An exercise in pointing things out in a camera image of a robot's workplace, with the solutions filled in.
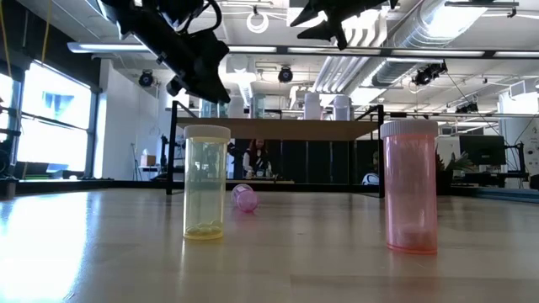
security camera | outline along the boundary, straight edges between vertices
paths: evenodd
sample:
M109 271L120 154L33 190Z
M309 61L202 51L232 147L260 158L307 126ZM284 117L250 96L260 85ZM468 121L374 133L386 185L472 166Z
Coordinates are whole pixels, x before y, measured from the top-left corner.
M152 70L144 70L142 71L141 77L138 78L138 83L143 88L149 88L153 85L153 71Z
M289 66L283 66L280 68L279 82L288 83L292 81L293 78L294 78L294 73L292 72Z

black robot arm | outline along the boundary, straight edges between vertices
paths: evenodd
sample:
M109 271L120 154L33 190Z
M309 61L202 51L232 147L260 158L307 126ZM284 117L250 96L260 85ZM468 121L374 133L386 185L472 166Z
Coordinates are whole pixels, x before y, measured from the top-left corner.
M176 96L184 88L190 95L213 103L228 103L230 98L217 69L228 53L213 30L222 21L215 0L87 0L106 19L116 24L123 40L134 35L157 56L157 63L170 68L176 76L167 91ZM190 34L190 21L212 6L216 25ZM181 24L184 28L176 31Z

light fixture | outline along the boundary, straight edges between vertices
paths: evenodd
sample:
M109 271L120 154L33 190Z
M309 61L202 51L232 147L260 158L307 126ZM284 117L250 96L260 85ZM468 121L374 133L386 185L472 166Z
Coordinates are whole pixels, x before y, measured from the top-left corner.
M480 57L485 52L483 50L394 50L395 56L444 56L444 57Z
M233 46L229 45L231 53L276 53L275 46Z
M496 51L494 57L539 58L539 51Z
M141 44L113 44L113 43L77 43L68 42L67 48L73 53L112 53L112 52L150 52Z
M481 3L481 2L446 2L447 7L454 8L514 8L520 6L518 2L493 2L493 3Z
M245 6L256 6L259 8L272 8L273 3L271 1L217 1L222 6L225 7L245 7Z
M253 17L256 15L259 15L262 17L262 23L260 23L259 25L253 24ZM269 26L270 26L270 19L268 18L268 15L266 13L258 13L258 12L250 13L249 16L247 17L247 28L248 30L250 30L251 32L255 34L262 34L268 29Z
M443 59L431 59L431 58L387 58L388 62L396 63L437 63L441 64L444 62Z

black post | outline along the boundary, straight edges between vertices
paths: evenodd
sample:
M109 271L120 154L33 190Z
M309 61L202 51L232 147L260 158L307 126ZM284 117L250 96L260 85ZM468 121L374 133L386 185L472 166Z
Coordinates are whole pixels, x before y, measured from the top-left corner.
M172 102L172 118L170 119L170 137L168 138L167 194L172 194L174 183L174 148L176 147L176 124L179 101Z
M354 149L354 142L348 141L348 185L350 186L350 191L352 190L352 186L354 185L354 176L355 176L355 149Z
M380 196L380 199L386 197L386 182L385 182L385 176L384 176L384 142L382 141L382 137L380 136L380 128L384 124L384 106L378 105L378 179L380 185L378 186L378 195Z

computer monitor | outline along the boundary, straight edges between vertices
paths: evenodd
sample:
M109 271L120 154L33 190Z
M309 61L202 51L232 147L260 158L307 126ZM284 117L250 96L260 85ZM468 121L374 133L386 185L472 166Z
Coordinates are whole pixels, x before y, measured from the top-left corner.
M461 153L466 152L474 165L505 165L503 136L459 136Z

